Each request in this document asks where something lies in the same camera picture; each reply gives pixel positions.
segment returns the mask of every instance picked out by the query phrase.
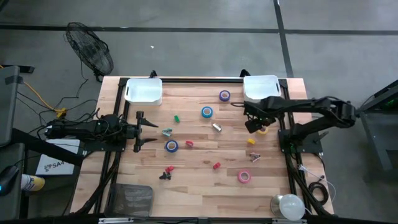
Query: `red block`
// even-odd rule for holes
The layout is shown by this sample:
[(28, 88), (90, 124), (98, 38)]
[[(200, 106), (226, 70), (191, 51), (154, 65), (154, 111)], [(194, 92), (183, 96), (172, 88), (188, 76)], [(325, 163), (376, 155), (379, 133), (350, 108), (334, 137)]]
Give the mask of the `red block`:
[(185, 144), (192, 147), (193, 146), (193, 141), (185, 141)]
[(166, 172), (172, 172), (174, 170), (174, 166), (169, 166), (168, 168), (166, 168)]
[(213, 169), (218, 169), (221, 166), (221, 164), (219, 162), (217, 162), (216, 164), (214, 164)]

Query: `pink tape roll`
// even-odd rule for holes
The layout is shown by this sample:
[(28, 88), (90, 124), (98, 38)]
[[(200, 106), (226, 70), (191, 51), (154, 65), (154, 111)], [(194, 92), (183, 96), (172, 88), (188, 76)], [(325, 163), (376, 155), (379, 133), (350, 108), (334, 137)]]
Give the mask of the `pink tape roll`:
[(238, 180), (240, 183), (247, 184), (251, 180), (251, 175), (249, 171), (247, 170), (242, 170), (241, 172), (238, 173)]

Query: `white cable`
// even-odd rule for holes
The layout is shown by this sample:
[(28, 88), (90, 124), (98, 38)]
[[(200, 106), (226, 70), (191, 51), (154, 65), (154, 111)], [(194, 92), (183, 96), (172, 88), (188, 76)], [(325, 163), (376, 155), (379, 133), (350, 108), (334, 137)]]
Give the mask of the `white cable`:
[(309, 209), (307, 209), (306, 207), (304, 207), (305, 209), (306, 209), (306, 211), (309, 213), (309, 214), (311, 214), (312, 215), (312, 212), (310, 212), (310, 210)]
[(329, 182), (329, 181), (325, 180), (324, 178), (321, 178), (321, 177), (319, 177), (319, 176), (317, 176), (317, 175), (311, 173), (311, 171), (307, 170), (307, 168), (306, 168), (305, 166), (303, 166), (303, 165), (300, 165), (300, 166), (298, 167), (298, 169), (299, 169), (299, 170), (302, 170), (302, 171), (305, 171), (305, 172), (308, 172), (309, 174), (311, 174), (311, 175), (313, 175), (313, 176), (315, 176), (315, 177), (318, 177), (319, 179), (324, 180), (325, 182), (327, 182), (328, 184), (330, 184), (330, 185), (333, 187), (333, 190), (335, 191), (335, 193), (333, 194), (333, 198), (331, 199), (331, 202), (333, 202), (333, 201), (335, 200), (337, 191), (336, 191), (335, 186), (334, 186), (331, 182)]

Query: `tape roll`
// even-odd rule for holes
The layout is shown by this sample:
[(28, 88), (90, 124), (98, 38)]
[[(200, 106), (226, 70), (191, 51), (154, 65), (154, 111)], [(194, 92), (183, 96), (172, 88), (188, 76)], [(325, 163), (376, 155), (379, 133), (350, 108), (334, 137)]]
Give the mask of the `tape roll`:
[(241, 172), (238, 173), (238, 180), (240, 181), (240, 183), (242, 184), (247, 184), (250, 182), (251, 180), (251, 175), (249, 173), (249, 171), (247, 170), (242, 170)]
[(265, 129), (262, 128), (262, 129), (260, 129), (260, 130), (257, 130), (257, 133), (259, 133), (259, 134), (267, 134), (267, 133), (268, 133), (268, 128), (265, 127)]
[(227, 102), (231, 98), (231, 93), (227, 90), (223, 90), (220, 92), (220, 100), (223, 102)]
[(167, 152), (177, 152), (178, 143), (174, 140), (169, 140), (165, 146)]
[(211, 118), (211, 116), (213, 115), (213, 109), (209, 106), (205, 106), (201, 109), (201, 115), (204, 118)]

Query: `yellow cable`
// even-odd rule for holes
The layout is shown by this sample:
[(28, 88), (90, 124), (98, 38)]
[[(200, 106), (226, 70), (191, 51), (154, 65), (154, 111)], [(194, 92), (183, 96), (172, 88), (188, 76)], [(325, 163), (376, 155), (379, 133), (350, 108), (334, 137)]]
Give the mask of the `yellow cable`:
[(65, 111), (65, 110), (54, 109), (52, 106), (50, 106), (48, 103), (46, 103), (46, 102), (43, 100), (43, 98), (40, 96), (40, 94), (39, 94), (36, 90), (34, 90), (33, 87), (31, 87), (31, 86), (30, 86), (28, 83), (26, 83), (26, 82), (24, 82), (24, 84), (25, 84), (26, 86), (28, 86), (28, 88), (30, 88), (30, 90), (32, 90), (32, 92), (34, 92), (34, 93), (36, 94), (36, 96), (39, 97), (40, 101), (43, 102), (44, 105), (47, 106), (49, 109), (54, 110), (55, 112), (58, 112), (58, 113), (62, 113), (62, 112)]

